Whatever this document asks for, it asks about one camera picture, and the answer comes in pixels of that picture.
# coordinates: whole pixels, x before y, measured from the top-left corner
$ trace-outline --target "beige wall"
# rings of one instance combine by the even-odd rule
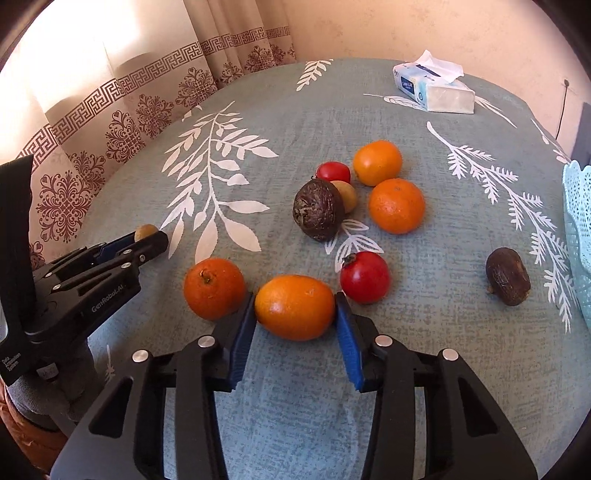
[[[282,0],[300,60],[377,57],[412,61],[425,49],[525,100],[570,154],[591,82],[532,0]]]

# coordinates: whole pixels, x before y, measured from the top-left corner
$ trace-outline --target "tangerine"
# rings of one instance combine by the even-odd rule
[[[229,260],[206,258],[187,272],[183,294],[195,314],[219,320],[240,308],[246,284],[240,269]]]
[[[392,142],[378,140],[358,150],[353,157],[353,169],[361,183],[375,187],[400,173],[402,154]]]
[[[369,214],[389,233],[409,233],[425,215],[425,198],[412,182],[389,179],[377,185],[369,195]]]
[[[318,338],[335,318],[330,287],[304,275],[279,275],[261,287],[255,298],[256,318],[286,340]]]

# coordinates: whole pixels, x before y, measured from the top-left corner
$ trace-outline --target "light blue basket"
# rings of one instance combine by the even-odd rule
[[[581,311],[591,329],[591,166],[564,166],[564,226],[570,267]]]

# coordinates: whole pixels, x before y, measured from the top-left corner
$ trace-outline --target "greek key pattern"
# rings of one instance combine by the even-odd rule
[[[239,47],[252,43],[257,40],[264,40],[265,38],[285,37],[290,34],[289,27],[272,28],[271,30],[263,30],[262,27],[253,28],[238,34],[225,34],[218,37],[208,38],[200,43],[203,49],[203,54],[211,55],[212,53],[225,50],[226,48]]]
[[[33,171],[53,152],[59,143],[49,124],[41,127],[19,152],[17,158],[33,155]]]
[[[287,37],[289,34],[290,28],[287,25],[267,30],[267,38]]]
[[[111,79],[104,83],[53,125],[52,129],[58,143],[64,143],[105,108],[125,95],[201,56],[203,56],[203,50],[199,43],[194,42],[174,50],[123,78]]]

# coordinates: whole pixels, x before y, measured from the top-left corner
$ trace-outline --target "curtain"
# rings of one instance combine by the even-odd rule
[[[276,0],[54,0],[0,72],[0,163],[34,155],[33,267],[72,249],[105,182],[168,125],[294,62]]]

